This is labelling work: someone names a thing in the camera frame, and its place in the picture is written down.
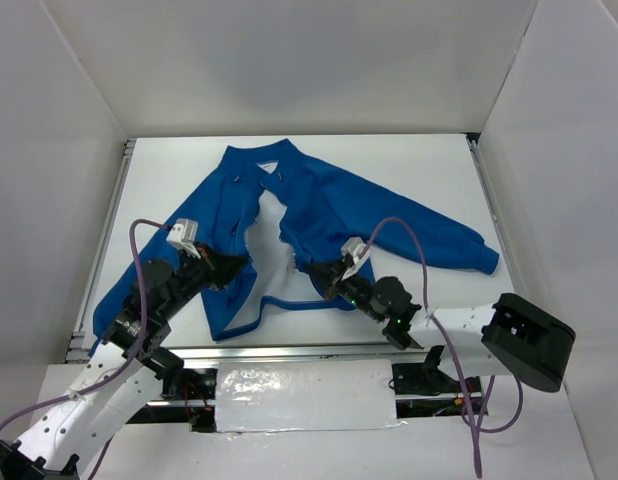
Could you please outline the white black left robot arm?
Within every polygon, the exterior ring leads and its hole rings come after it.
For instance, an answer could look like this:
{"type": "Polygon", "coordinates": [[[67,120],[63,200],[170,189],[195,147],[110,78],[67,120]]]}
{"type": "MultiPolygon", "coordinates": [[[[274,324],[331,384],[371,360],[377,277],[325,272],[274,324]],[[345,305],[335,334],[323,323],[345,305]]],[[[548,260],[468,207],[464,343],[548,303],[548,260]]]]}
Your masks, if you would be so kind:
{"type": "Polygon", "coordinates": [[[43,416],[12,441],[0,440],[0,479],[77,479],[147,402],[182,390],[190,375],[163,347],[170,320],[205,288],[223,290],[247,265],[198,243],[142,265],[123,307],[82,372],[43,416]]]}

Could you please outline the blue zip-up jacket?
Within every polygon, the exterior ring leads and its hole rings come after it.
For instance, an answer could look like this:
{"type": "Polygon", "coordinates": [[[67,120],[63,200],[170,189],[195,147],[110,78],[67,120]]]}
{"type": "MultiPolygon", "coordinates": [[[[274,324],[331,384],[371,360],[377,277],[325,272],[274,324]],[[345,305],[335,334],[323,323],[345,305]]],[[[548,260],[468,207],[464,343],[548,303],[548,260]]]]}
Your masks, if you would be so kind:
{"type": "Polygon", "coordinates": [[[139,217],[162,225],[195,220],[198,242],[248,258],[227,289],[196,295],[201,323],[215,342],[253,336],[271,313],[351,311],[342,299],[323,299],[305,266],[339,259],[352,237],[435,268],[490,275],[500,260],[471,227],[311,156],[288,139],[227,146],[211,170],[177,162],[135,174],[125,196],[136,201],[139,217]],[[294,273],[288,271],[292,253],[294,273]]]}

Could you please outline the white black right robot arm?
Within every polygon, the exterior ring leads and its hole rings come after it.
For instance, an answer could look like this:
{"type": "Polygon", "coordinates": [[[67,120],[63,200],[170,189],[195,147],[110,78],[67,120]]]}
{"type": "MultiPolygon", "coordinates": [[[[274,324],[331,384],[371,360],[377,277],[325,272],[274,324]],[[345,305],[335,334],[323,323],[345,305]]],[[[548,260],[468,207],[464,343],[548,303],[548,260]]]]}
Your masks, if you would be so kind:
{"type": "Polygon", "coordinates": [[[395,276],[349,275],[345,260],[307,270],[327,299],[342,299],[381,323],[395,348],[426,350],[430,367],[449,378],[459,379],[457,357],[464,377],[509,375],[548,393],[562,385],[575,330],[515,293],[477,307],[426,310],[395,276]]]}

